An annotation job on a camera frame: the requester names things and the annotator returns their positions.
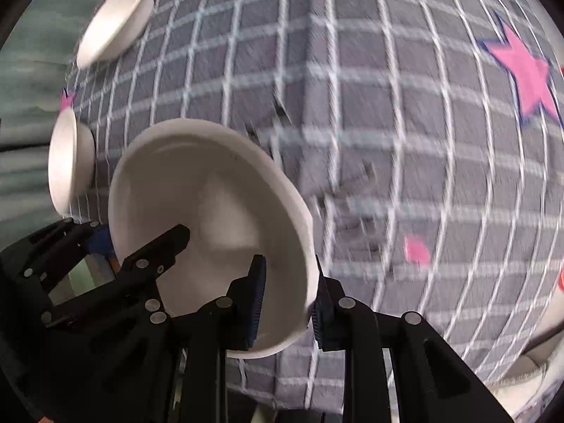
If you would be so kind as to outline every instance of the gray plaid tablecloth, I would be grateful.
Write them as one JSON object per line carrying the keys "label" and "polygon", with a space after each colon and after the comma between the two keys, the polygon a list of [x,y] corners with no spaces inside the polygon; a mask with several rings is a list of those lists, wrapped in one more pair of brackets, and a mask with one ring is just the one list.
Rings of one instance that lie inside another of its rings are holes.
{"label": "gray plaid tablecloth", "polygon": [[[556,65],[527,1],[155,2],[117,61],[69,66],[74,110],[97,149],[94,186],[72,215],[107,221],[112,173],[148,126],[190,117],[246,134],[252,125],[304,198],[321,199],[325,272],[381,312],[423,313],[482,380],[500,379],[564,254],[560,128],[543,114],[519,125],[509,74],[477,43],[499,38],[498,14]],[[552,73],[562,106],[564,81]],[[273,93],[292,127],[271,124]],[[366,164],[377,187],[336,200]],[[406,263],[408,234],[427,244],[429,268]],[[310,329],[276,356],[230,360],[228,379],[278,407],[339,411],[343,371],[343,356],[319,352]]]}

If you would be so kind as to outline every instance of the white bowl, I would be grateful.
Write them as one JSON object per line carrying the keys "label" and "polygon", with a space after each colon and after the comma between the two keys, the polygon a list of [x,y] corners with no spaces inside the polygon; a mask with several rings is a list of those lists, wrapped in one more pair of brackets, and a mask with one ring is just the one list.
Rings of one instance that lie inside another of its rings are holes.
{"label": "white bowl", "polygon": [[60,215],[69,210],[70,200],[84,194],[94,173],[94,138],[90,129],[77,122],[72,108],[66,108],[53,128],[49,144],[49,192]]}
{"label": "white bowl", "polygon": [[78,68],[118,57],[143,32],[153,7],[153,0],[106,0],[82,37],[76,56]]}
{"label": "white bowl", "polygon": [[109,192],[120,262],[171,227],[191,231],[177,263],[157,279],[171,316],[195,312],[267,260],[257,340],[230,357],[273,355],[307,327],[318,286],[312,217],[272,159],[229,128],[194,119],[143,131],[120,159]]}

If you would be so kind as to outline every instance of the large white bowl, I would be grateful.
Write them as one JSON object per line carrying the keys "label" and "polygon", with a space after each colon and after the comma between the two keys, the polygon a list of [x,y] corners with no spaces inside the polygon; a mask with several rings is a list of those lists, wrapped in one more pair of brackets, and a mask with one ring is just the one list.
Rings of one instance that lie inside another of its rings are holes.
{"label": "large white bowl", "polygon": [[318,286],[312,218],[300,194],[259,147],[222,125],[193,119],[142,132],[119,161],[109,192],[117,258],[176,224],[191,231],[177,263],[157,279],[180,316],[225,295],[254,254],[267,260],[255,346],[230,357],[269,356],[306,329]]}
{"label": "large white bowl", "polygon": [[94,157],[92,132],[77,122],[72,108],[66,108],[53,128],[47,167],[51,200],[60,215],[68,213],[72,198],[88,190]]}
{"label": "large white bowl", "polygon": [[153,7],[154,0],[106,0],[82,37],[78,68],[118,57],[143,32]]}

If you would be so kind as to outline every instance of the bowl rim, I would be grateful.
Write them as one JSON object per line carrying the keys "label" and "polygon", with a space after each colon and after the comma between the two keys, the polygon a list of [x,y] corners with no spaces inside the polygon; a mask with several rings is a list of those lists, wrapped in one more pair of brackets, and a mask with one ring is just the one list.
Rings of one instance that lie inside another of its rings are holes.
{"label": "bowl rim", "polygon": [[49,189],[49,193],[51,195],[51,200],[53,205],[55,206],[55,210],[60,215],[64,215],[67,213],[68,206],[71,203],[70,199],[73,196],[75,191],[75,182],[76,182],[76,161],[77,161],[77,146],[78,146],[78,123],[76,121],[76,115],[72,108],[68,107],[65,110],[61,111],[61,113],[57,116],[57,120],[55,122],[55,126],[53,127],[53,132],[51,134],[51,140],[49,142],[49,156],[47,157],[47,178],[49,181],[49,187],[52,184],[56,183],[56,180],[53,180],[50,175],[49,168],[53,166],[53,159],[51,158],[51,146],[53,145],[53,136],[55,135],[55,131],[60,128],[61,126],[66,125],[70,126],[72,129],[72,169],[70,171],[70,182],[69,182],[69,189],[66,195],[63,198],[58,197],[57,195],[53,195],[53,191]]}
{"label": "bowl rim", "polygon": [[76,63],[77,63],[78,69],[83,69],[83,68],[86,68],[89,65],[91,65],[94,62],[94,59],[96,59],[115,40],[117,34],[121,31],[121,29],[126,24],[126,22],[128,22],[129,18],[131,17],[133,12],[135,12],[135,10],[139,7],[139,4],[141,3],[142,0],[135,0],[133,2],[133,5],[131,5],[130,11],[127,13],[127,16],[124,17],[123,20],[119,23],[119,25],[114,29],[114,32],[108,37],[108,39],[106,39],[105,43],[102,43],[100,46],[97,47],[97,49],[94,49],[92,51],[91,55],[86,57],[86,61],[83,64],[83,62],[79,62],[78,58],[82,57],[80,54],[81,54],[81,49],[84,46],[84,39],[86,38],[86,35],[88,34],[88,30],[90,29],[90,27],[94,23],[94,20],[96,19],[96,17],[98,17],[100,12],[106,7],[106,5],[108,5],[109,1],[110,0],[106,0],[102,4],[102,6],[100,6],[98,11],[96,11],[96,14],[94,14],[94,17],[92,17],[92,19],[90,20],[88,27],[84,31],[84,35],[82,36],[82,39],[80,40],[80,44],[78,45],[78,50],[77,50],[77,54],[76,54]]}
{"label": "bowl rim", "polygon": [[[115,231],[116,206],[116,182],[127,163],[143,148],[154,143],[157,139],[163,139],[170,136],[178,136],[180,134],[191,135],[202,140],[211,141],[218,145],[223,145],[233,153],[245,160],[245,162],[258,171],[259,176],[267,182],[272,182],[271,190],[273,195],[277,196],[283,208],[286,210],[290,222],[296,231],[300,240],[300,254],[303,256],[306,273],[307,288],[305,293],[303,316],[300,325],[295,325],[293,330],[284,341],[273,344],[260,350],[250,351],[228,351],[229,357],[235,358],[261,358],[270,356],[284,350],[286,347],[294,343],[304,333],[311,314],[311,308],[317,297],[319,269],[315,258],[315,249],[313,243],[313,218],[304,199],[286,177],[285,173],[275,164],[275,162],[255,143],[238,134],[238,132],[210,121],[203,119],[186,119],[177,118],[159,122],[152,127],[145,129],[137,138],[127,147],[121,159],[119,160],[114,176],[109,188],[108,196],[108,224],[110,234]],[[305,227],[299,227],[298,223],[305,224]]]}

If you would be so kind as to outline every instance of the metal rivet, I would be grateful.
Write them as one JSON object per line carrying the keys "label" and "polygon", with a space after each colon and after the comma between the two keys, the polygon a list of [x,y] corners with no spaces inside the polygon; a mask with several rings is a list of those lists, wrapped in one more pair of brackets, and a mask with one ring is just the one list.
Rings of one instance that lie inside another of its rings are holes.
{"label": "metal rivet", "polygon": [[41,314],[41,322],[43,322],[43,324],[49,324],[51,322],[51,312],[43,312]]}
{"label": "metal rivet", "polygon": [[151,323],[153,324],[161,324],[164,323],[165,320],[166,320],[165,312],[155,312],[151,315]]}
{"label": "metal rivet", "polygon": [[229,308],[233,305],[233,300],[230,297],[223,296],[215,301],[215,305],[219,308]]}
{"label": "metal rivet", "polygon": [[405,314],[405,320],[409,324],[417,325],[421,322],[421,315],[417,312],[407,312]]}
{"label": "metal rivet", "polygon": [[149,312],[156,312],[161,308],[161,303],[157,299],[149,299],[145,302],[145,309]]}
{"label": "metal rivet", "polygon": [[339,307],[341,308],[353,308],[355,305],[356,302],[350,297],[342,297],[339,299]]}

